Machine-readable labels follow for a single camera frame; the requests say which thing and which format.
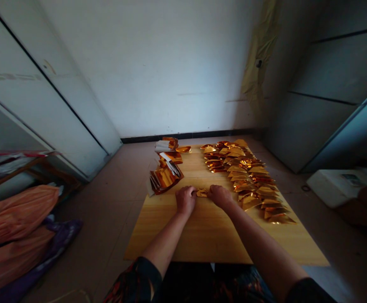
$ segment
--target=patterned sleeve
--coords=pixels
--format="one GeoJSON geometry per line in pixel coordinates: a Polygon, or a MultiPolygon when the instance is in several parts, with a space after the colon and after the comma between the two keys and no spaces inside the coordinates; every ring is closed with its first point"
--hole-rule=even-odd
{"type": "Polygon", "coordinates": [[[151,302],[161,283],[158,269],[148,259],[138,257],[120,274],[103,303],[151,302]]]}
{"type": "Polygon", "coordinates": [[[290,290],[286,303],[336,303],[313,279],[305,278],[290,290]]]}

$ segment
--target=hand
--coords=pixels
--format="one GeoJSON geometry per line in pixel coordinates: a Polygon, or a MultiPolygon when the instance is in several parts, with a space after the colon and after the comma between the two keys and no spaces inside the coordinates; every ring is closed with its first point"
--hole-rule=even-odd
{"type": "Polygon", "coordinates": [[[175,192],[177,213],[190,217],[196,204],[196,192],[194,186],[185,186],[175,192]]]}
{"type": "Polygon", "coordinates": [[[211,185],[207,197],[225,212],[229,207],[238,206],[238,204],[234,202],[233,196],[229,190],[220,185],[211,185]]]}

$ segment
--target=wooden tabletop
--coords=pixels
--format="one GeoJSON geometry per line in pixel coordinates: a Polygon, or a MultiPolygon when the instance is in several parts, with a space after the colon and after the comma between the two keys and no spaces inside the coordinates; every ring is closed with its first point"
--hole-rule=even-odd
{"type": "MultiPolygon", "coordinates": [[[[179,167],[185,177],[177,185],[161,195],[146,197],[124,259],[137,258],[175,214],[175,191],[178,189],[188,185],[209,188],[210,185],[216,184],[233,190],[233,183],[227,178],[228,173],[211,173],[208,170],[200,146],[194,145],[189,154],[182,154],[183,164],[179,164],[179,167]]],[[[237,193],[233,192],[233,197],[237,200],[237,193]]],[[[291,210],[283,196],[281,199],[291,210]]],[[[297,222],[296,225],[268,223],[256,208],[247,210],[247,214],[276,239],[299,264],[329,265],[293,211],[289,217],[297,222]]],[[[211,200],[200,197],[197,198],[195,209],[182,232],[172,260],[252,263],[229,217],[211,200]]]]}

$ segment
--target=plastic bag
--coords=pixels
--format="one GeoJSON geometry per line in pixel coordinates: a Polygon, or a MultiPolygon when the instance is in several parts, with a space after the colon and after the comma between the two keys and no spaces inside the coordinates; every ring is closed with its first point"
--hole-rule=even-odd
{"type": "Polygon", "coordinates": [[[54,235],[41,226],[27,237],[0,247],[0,288],[39,264],[54,235]]]}
{"type": "Polygon", "coordinates": [[[39,185],[0,201],[0,244],[35,230],[58,200],[58,187],[39,185]]]}

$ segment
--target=forearm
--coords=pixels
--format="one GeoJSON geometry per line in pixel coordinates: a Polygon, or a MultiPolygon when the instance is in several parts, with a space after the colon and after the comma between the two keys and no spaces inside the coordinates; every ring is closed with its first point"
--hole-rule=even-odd
{"type": "Polygon", "coordinates": [[[308,274],[241,208],[233,205],[225,211],[262,278],[278,302],[284,302],[295,283],[308,274]]]}
{"type": "Polygon", "coordinates": [[[188,219],[189,215],[176,213],[141,254],[154,264],[161,273],[162,279],[188,219]]]}

